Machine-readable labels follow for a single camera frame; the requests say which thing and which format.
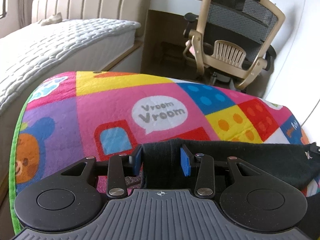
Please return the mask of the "black knit garment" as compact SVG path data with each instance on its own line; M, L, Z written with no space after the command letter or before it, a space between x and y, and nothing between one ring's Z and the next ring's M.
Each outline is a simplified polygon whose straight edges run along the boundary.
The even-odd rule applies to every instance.
M251 144L231 141L171 139L142 146L144 189L190 189L197 173L188 161L181 161L182 147L191 154L214 159L215 188L226 188L225 169L234 175L257 176L266 172L301 190L319 175L319 152L315 144Z

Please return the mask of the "colourful cartoon play mat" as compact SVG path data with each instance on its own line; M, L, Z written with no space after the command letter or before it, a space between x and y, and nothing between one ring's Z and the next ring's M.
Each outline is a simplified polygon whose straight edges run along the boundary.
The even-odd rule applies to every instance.
M11 145L9 202L88 156L108 160L174 138L309 143L284 106L229 89L121 72L66 72L31 90Z

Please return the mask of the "white quilted mattress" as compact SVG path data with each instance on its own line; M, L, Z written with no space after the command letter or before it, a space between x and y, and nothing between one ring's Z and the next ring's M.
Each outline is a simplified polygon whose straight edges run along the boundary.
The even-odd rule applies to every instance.
M64 20L1 38L1 111L49 72L103 69L132 48L139 27L106 18Z

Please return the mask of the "beige mesh office chair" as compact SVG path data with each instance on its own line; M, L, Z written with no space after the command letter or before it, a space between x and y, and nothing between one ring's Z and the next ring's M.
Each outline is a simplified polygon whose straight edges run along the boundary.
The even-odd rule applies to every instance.
M231 78L245 90L262 70L268 71L277 54L271 43L285 21L270 0L202 0L200 13L185 14L187 38L183 56L197 73Z

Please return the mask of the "beige padded bed headboard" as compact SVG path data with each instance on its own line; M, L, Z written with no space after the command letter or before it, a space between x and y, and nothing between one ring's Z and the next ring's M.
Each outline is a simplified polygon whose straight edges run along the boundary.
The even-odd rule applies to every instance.
M150 0L33 0L31 22L61 13L64 20L107 18L140 23L136 38L144 36Z

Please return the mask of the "white desk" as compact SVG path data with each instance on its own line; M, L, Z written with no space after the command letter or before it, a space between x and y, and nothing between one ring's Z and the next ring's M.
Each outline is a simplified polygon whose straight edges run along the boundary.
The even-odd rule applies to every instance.
M202 0L150 0L149 9L184 16L191 12L200 13Z

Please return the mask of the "grey window curtain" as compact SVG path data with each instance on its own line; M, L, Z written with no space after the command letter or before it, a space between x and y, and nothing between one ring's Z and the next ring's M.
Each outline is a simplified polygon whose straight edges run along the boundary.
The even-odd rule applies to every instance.
M17 0L18 24L23 28L31 24L31 10L33 0Z

